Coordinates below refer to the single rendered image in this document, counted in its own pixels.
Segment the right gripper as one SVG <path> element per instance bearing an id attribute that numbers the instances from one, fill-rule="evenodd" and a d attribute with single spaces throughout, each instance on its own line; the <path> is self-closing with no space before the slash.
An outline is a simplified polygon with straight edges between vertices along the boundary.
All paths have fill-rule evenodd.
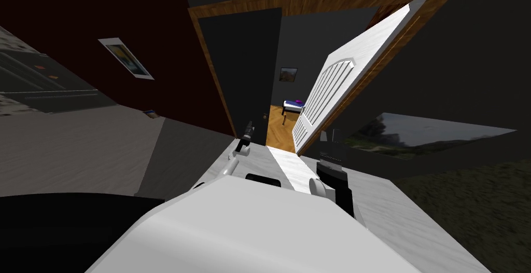
<path id="1" fill-rule="evenodd" d="M 332 131 L 331 148 L 332 152 L 330 152 L 327 132 L 320 132 L 319 164 L 335 171 L 342 171 L 345 152 L 342 151 L 342 132 L 340 129 L 333 129 Z"/>

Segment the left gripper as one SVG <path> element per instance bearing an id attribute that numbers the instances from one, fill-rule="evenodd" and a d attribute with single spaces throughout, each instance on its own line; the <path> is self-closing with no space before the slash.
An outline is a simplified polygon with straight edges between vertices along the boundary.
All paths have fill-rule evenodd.
<path id="1" fill-rule="evenodd" d="M 237 148 L 243 148 L 243 146 L 249 146 L 251 143 L 253 132 L 254 132 L 253 122 L 250 121 L 248 125 L 246 126 L 243 136 L 240 138 Z"/>

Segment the bed with purple pillow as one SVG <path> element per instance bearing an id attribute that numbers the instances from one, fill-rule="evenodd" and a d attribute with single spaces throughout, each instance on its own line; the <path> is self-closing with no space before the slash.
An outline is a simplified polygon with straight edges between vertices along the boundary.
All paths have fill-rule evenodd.
<path id="1" fill-rule="evenodd" d="M 282 109 L 282 115 L 284 116 L 282 125 L 285 124 L 285 121 L 287 118 L 286 113 L 289 112 L 289 113 L 301 114 L 301 112 L 304 109 L 304 105 L 305 104 L 301 100 L 295 100 L 295 101 L 285 100 L 283 102 L 283 109 Z"/>

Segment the dark door leaf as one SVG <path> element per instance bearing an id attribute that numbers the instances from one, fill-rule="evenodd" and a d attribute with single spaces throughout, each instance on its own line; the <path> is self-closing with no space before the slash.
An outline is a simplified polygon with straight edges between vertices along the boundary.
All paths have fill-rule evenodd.
<path id="1" fill-rule="evenodd" d="M 281 20 L 281 8 L 199 19 L 236 133 L 252 121 L 258 145 L 267 139 Z"/>

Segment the white panelled door leaf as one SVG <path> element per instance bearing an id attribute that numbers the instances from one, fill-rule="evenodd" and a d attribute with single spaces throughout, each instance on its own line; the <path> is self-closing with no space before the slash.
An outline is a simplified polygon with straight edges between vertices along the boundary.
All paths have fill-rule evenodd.
<path id="1" fill-rule="evenodd" d="M 302 151 L 426 0 L 413 0 L 330 53 L 292 130 Z"/>

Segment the large landscape window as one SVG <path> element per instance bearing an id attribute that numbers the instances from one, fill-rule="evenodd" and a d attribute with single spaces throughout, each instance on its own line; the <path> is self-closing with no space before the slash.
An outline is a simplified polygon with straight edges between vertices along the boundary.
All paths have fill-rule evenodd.
<path id="1" fill-rule="evenodd" d="M 354 149 L 410 160 L 511 132 L 507 128 L 382 113 L 344 142 Z"/>

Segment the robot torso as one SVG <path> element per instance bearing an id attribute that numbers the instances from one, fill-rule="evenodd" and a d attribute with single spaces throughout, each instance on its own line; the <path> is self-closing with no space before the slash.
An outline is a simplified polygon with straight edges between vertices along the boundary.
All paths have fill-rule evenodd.
<path id="1" fill-rule="evenodd" d="M 421 273 L 333 201 L 223 175 L 141 216 L 86 273 Z"/>

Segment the dark grey refrigerator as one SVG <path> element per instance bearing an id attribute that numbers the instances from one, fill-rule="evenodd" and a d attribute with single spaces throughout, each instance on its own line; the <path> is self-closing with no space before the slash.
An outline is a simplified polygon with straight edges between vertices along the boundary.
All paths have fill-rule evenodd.
<path id="1" fill-rule="evenodd" d="M 115 105 L 101 91 L 0 26 L 0 116 Z"/>

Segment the white framed wall picture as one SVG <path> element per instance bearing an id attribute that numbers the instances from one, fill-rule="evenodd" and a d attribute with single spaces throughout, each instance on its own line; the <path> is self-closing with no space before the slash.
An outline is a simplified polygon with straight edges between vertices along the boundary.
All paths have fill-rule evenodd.
<path id="1" fill-rule="evenodd" d="M 98 41 L 136 78 L 154 80 L 120 38 L 102 38 Z"/>

